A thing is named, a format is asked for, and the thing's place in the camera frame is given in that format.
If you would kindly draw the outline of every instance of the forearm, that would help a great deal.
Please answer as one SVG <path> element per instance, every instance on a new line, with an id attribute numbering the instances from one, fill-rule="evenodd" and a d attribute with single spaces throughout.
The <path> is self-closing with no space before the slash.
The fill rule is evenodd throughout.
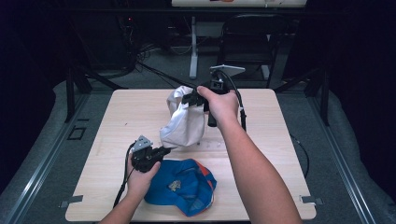
<path id="1" fill-rule="evenodd" d="M 134 211 L 141 201 L 142 199 L 139 197 L 127 195 L 119 202 L 119 204 L 117 204 L 116 207 L 113 208 L 113 210 L 111 210 L 110 213 L 107 214 L 107 216 L 105 216 L 100 223 L 130 223 L 132 216 L 134 215 Z"/>
<path id="2" fill-rule="evenodd" d="M 239 194 L 252 223 L 299 223 L 289 190 L 239 123 L 220 124 Z"/>

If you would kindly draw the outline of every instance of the human arm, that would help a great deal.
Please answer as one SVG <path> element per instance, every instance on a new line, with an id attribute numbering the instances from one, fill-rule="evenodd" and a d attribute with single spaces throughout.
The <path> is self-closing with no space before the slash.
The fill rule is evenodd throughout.
<path id="1" fill-rule="evenodd" d="M 131 161 L 132 154 L 129 155 L 128 161 Z M 128 179 L 128 191 L 125 197 L 114 207 L 100 223 L 130 223 L 134 216 L 134 211 L 145 197 L 149 190 L 152 177 L 160 169 L 160 163 L 157 161 L 150 171 L 141 173 L 133 170 L 131 162 L 128 162 L 127 172 L 131 173 Z"/>
<path id="2" fill-rule="evenodd" d="M 302 223 L 283 179 L 242 129 L 234 91 L 217 95 L 205 87 L 198 93 L 209 102 L 224 138 L 233 176 L 252 223 Z"/>

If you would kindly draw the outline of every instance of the baseball cap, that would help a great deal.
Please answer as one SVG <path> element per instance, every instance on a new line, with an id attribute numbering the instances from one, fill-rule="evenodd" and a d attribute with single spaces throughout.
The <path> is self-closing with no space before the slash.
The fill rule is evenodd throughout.
<path id="1" fill-rule="evenodd" d="M 212 173 L 196 160 L 164 160 L 151 180 L 145 200 L 156 205 L 175 205 L 185 216 L 192 217 L 213 203 L 216 184 Z"/>

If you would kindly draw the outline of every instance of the wooden table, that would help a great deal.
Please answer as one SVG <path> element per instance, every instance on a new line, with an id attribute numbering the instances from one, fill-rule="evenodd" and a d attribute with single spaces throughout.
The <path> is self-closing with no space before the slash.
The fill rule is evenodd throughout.
<path id="1" fill-rule="evenodd" d="M 140 134 L 151 140 L 154 143 L 153 147 L 161 145 L 159 130 L 170 119 L 166 98 L 171 91 L 114 91 L 74 192 L 74 196 L 83 195 L 82 202 L 69 204 L 67 220 L 98 221 L 112 209 L 123 178 L 128 146 Z M 310 193 L 276 95 L 271 90 L 240 92 L 247 113 L 248 134 L 280 172 L 302 219 L 315 217 L 314 205 L 302 203 L 300 200 L 300 196 L 309 196 Z M 198 160 L 217 179 L 213 205 L 196 217 L 185 217 L 175 206 L 152 205 L 143 201 L 137 208 L 133 220 L 248 220 L 219 129 L 205 126 L 205 134 L 199 145 L 177 148 L 165 156 L 168 160 L 188 158 Z"/>

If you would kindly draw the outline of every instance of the finger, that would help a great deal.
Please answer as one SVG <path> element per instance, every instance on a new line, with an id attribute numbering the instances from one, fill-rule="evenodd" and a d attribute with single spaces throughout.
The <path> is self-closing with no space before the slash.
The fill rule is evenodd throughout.
<path id="1" fill-rule="evenodd" d="M 227 94 L 231 94 L 233 97 L 236 98 L 236 100 L 238 99 L 238 95 L 237 95 L 236 91 L 234 91 L 234 90 L 230 90 L 230 92 L 228 92 Z"/>
<path id="2" fill-rule="evenodd" d="M 157 172 L 160 170 L 161 163 L 159 161 L 155 162 L 155 164 L 151 167 L 151 170 L 147 172 L 148 175 L 154 177 Z"/>
<path id="3" fill-rule="evenodd" d="M 128 164 L 128 165 L 127 165 L 128 170 L 133 169 L 133 166 L 132 166 L 132 153 L 129 153 L 129 155 L 128 155 L 127 164 Z"/>
<path id="4" fill-rule="evenodd" d="M 197 87 L 197 91 L 201 96 L 206 98 L 206 100 L 208 100 L 208 101 L 216 95 L 212 90 L 210 90 L 204 86 Z"/>

